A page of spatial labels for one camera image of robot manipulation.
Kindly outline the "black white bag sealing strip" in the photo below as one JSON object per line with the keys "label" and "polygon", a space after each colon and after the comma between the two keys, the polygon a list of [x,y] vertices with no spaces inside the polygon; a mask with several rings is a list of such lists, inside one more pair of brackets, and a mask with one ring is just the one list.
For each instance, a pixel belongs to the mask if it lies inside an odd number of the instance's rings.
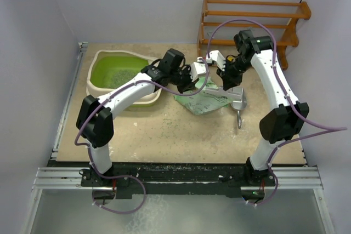
{"label": "black white bag sealing strip", "polygon": [[241,102],[244,98],[244,90],[241,87],[233,87],[228,90],[224,90],[223,87],[218,87],[218,88],[205,87],[203,91],[207,94],[227,97],[230,102],[232,101]]}

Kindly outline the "silver metal scoop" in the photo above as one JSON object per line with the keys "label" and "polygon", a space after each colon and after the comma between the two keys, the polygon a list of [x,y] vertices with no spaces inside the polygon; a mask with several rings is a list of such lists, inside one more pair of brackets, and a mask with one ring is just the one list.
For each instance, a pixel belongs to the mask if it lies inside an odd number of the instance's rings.
{"label": "silver metal scoop", "polygon": [[233,93],[236,95],[236,99],[231,102],[231,107],[236,111],[237,127],[238,129],[241,129],[241,111],[243,111],[247,106],[246,94],[244,89],[239,87],[233,88]]}

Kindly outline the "green cat litter bag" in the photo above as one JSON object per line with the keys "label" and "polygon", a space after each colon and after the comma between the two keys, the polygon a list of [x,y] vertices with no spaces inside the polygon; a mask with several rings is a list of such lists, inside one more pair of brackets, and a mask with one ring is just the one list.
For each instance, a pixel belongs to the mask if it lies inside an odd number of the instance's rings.
{"label": "green cat litter bag", "polygon": [[212,111],[218,110],[221,107],[226,106],[231,101],[226,96],[212,95],[205,93],[206,88],[215,88],[218,86],[208,77],[206,86],[203,90],[194,96],[178,96],[174,95],[175,101],[183,105],[194,115],[204,115]]}

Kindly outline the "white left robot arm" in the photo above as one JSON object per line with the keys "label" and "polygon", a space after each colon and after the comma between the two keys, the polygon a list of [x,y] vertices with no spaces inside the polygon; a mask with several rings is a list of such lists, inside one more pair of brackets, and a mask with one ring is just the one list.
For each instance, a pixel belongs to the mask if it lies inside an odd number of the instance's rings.
{"label": "white left robot arm", "polygon": [[171,48],[126,84],[97,98],[89,95],[83,99],[76,122],[77,136],[86,140],[84,145],[95,169],[93,178],[99,185],[106,186],[113,178],[108,144],[114,135],[114,119],[136,101],[169,84],[176,86],[181,94],[195,89],[204,73],[205,65],[186,64],[184,54]]}

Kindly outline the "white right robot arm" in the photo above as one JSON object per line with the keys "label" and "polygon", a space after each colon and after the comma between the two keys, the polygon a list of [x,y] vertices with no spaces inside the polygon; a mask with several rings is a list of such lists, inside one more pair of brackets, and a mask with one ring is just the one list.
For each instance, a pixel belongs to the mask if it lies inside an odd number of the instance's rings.
{"label": "white right robot arm", "polygon": [[270,111],[259,122],[262,139],[247,161],[249,168],[244,171],[244,180],[249,185],[257,185],[263,180],[278,145],[301,131],[309,106],[299,102],[290,90],[270,36],[254,37],[250,30],[243,30],[234,36],[234,42],[239,52],[236,58],[225,58],[219,51],[211,51],[208,57],[217,64],[217,75],[222,79],[224,90],[239,86],[242,75],[253,67],[267,94]]}

